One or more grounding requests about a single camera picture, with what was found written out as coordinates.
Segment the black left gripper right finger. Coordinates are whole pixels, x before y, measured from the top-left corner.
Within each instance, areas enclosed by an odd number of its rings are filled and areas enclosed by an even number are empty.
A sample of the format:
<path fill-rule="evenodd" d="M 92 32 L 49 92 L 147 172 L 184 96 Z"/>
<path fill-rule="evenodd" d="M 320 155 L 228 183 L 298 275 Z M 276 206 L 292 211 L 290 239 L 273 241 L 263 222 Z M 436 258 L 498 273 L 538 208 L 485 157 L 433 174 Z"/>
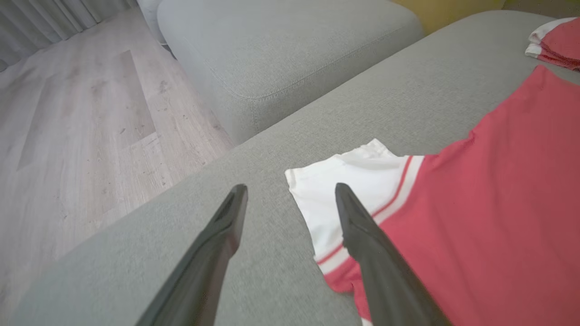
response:
<path fill-rule="evenodd" d="M 449 326 L 423 283 L 351 188 L 336 184 L 343 245 L 360 266 L 375 326 Z"/>

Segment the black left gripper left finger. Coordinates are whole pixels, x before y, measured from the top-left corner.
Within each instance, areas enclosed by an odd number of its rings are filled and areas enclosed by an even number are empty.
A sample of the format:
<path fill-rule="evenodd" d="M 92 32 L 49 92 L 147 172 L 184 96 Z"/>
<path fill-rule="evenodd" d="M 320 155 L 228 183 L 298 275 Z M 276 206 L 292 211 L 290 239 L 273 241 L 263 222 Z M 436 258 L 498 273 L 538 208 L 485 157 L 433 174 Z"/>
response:
<path fill-rule="evenodd" d="M 236 184 L 139 318 L 139 326 L 212 326 L 244 229 L 248 188 Z"/>

